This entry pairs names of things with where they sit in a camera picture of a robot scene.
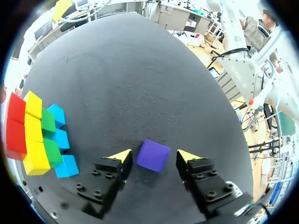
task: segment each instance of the screw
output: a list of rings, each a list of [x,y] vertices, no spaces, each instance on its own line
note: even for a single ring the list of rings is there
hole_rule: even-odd
[[[228,191],[231,191],[233,189],[233,185],[231,183],[229,183],[227,186],[226,186],[226,190]]]
[[[114,178],[114,176],[113,176],[112,173],[106,173],[106,178],[107,178],[108,180],[111,180],[111,179]]]
[[[81,183],[78,183],[77,184],[77,190],[80,191],[80,192],[84,192],[85,191],[85,187],[83,187]]]
[[[197,178],[197,180],[201,180],[202,178],[204,178],[204,175],[203,174],[197,174],[196,178]]]
[[[63,210],[67,210],[69,208],[69,204],[67,202],[61,202],[60,203],[60,207],[63,209]]]
[[[98,199],[101,199],[103,196],[100,190],[96,190],[93,195]]]
[[[211,174],[212,176],[216,176],[218,173],[217,173],[216,170],[211,170],[211,171],[210,171],[210,174]]]
[[[98,170],[94,170],[93,172],[92,172],[92,175],[94,175],[94,176],[99,176],[100,175],[100,173],[99,173],[99,171]]]
[[[217,195],[216,192],[211,190],[211,191],[206,195],[206,197],[209,198],[209,199],[212,199],[212,198],[214,198],[216,195]]]
[[[50,213],[53,219],[58,219],[57,212],[53,211]]]

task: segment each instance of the yellow object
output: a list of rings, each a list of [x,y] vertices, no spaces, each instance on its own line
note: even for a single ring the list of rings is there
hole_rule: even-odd
[[[25,138],[31,141],[43,142],[41,121],[29,114],[25,114]]]
[[[58,22],[61,16],[68,10],[69,7],[72,6],[71,0],[59,0],[56,2],[54,13],[53,13],[53,21]]]
[[[24,101],[26,102],[25,112],[40,120],[42,118],[42,99],[29,91]]]
[[[27,155],[23,160],[23,164],[27,175],[43,175],[50,170],[43,143],[26,139],[26,147]]]
[[[118,154],[115,154],[115,155],[111,155],[107,158],[109,159],[118,159],[118,160],[121,160],[121,163],[123,163],[126,159],[126,157],[128,156],[128,154],[131,152],[132,150],[131,149],[127,149],[121,153],[118,153]]]
[[[188,153],[188,152],[185,152],[183,150],[178,150],[178,152],[181,154],[181,156],[183,157],[185,163],[187,163],[189,160],[192,160],[192,159],[202,159],[202,157],[199,157],[199,156],[196,156],[196,155],[193,155],[191,153]]]

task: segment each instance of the drawer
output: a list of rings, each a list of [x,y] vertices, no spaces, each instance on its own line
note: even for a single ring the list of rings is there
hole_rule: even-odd
[[[169,6],[161,6],[161,13],[171,15],[173,8]]]

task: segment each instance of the red block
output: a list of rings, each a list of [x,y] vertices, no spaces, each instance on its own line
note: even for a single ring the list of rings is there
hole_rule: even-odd
[[[6,115],[23,125],[25,119],[25,107],[26,102],[14,93],[11,93],[7,103]]]
[[[6,117],[4,128],[6,156],[14,160],[22,161],[27,154],[24,126]]]

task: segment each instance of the black table surface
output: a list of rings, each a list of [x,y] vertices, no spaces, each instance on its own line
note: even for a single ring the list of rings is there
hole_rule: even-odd
[[[55,40],[32,66],[22,97],[29,90],[43,100],[43,107],[55,103],[64,109],[68,154],[75,156],[80,170],[62,179],[53,169],[42,176],[25,175],[45,219],[55,212],[56,222],[72,224],[204,220],[178,175],[178,149],[213,159],[225,181],[252,194],[248,147],[221,88],[183,43],[138,14],[101,18]],[[171,148],[163,171],[134,163],[103,220],[72,204],[68,210],[59,208],[67,201],[62,186],[78,183],[103,156],[131,148],[136,161],[145,139]]]

